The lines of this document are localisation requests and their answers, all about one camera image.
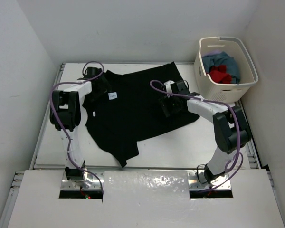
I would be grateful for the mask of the black t shirt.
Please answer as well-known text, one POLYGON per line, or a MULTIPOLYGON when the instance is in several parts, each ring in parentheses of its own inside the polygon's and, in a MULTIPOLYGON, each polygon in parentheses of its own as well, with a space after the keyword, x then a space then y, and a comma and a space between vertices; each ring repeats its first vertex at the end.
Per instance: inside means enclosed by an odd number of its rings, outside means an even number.
POLYGON ((110 153, 121 167, 139 154, 137 142, 176 130, 199 119, 187 109, 166 117, 159 104, 162 93, 150 86, 151 80, 174 82, 182 80, 175 63, 119 75, 104 74, 117 94, 109 99, 104 94, 97 100, 85 97, 86 128, 97 146, 110 153))

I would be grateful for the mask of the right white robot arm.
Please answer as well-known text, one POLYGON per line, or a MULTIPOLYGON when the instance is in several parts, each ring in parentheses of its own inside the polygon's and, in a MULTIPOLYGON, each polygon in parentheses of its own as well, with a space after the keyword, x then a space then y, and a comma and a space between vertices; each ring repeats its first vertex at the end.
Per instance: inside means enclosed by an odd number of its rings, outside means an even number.
POLYGON ((160 104, 164 114, 170 117, 180 111, 197 114, 213 124, 216 142, 215 152, 204 165, 201 184, 211 184, 219 176, 234 169, 238 161, 243 160, 240 152, 252 138, 251 131, 242 109, 222 101, 205 99, 198 93, 191 93, 185 80, 178 82, 159 82, 158 92, 164 94, 160 104))

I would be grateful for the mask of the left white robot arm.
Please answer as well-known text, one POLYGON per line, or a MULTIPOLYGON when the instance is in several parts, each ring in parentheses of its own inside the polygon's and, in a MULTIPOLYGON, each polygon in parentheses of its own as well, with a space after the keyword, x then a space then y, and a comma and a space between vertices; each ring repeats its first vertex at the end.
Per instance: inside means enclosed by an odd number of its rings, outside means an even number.
POLYGON ((103 66, 84 66, 77 81, 59 82, 50 91, 49 119, 61 135, 66 155, 65 174, 69 181, 84 181, 88 174, 78 136, 84 100, 86 96, 98 99, 109 89, 103 66))

